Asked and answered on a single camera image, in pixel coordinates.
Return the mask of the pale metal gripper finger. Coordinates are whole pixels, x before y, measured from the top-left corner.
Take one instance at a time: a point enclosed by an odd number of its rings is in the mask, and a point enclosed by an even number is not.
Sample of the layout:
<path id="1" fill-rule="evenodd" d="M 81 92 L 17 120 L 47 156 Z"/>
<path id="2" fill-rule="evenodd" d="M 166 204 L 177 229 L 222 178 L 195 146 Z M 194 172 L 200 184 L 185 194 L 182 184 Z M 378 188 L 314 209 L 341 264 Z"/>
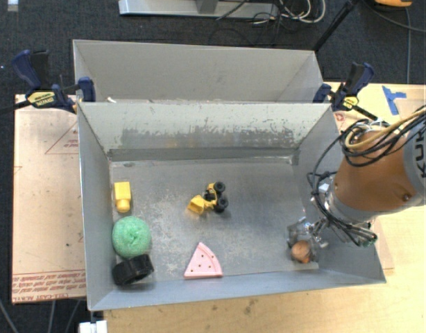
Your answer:
<path id="1" fill-rule="evenodd" d="M 318 262 L 321 256 L 321 252 L 328 247 L 328 241 L 323 239 L 318 239 L 316 237 L 312 237 L 310 240 L 311 253 L 310 253 L 310 261 Z"/>
<path id="2" fill-rule="evenodd" d="M 303 240 L 306 236 L 305 224 L 302 221 L 287 227 L 287 246 L 292 247 L 296 242 Z"/>

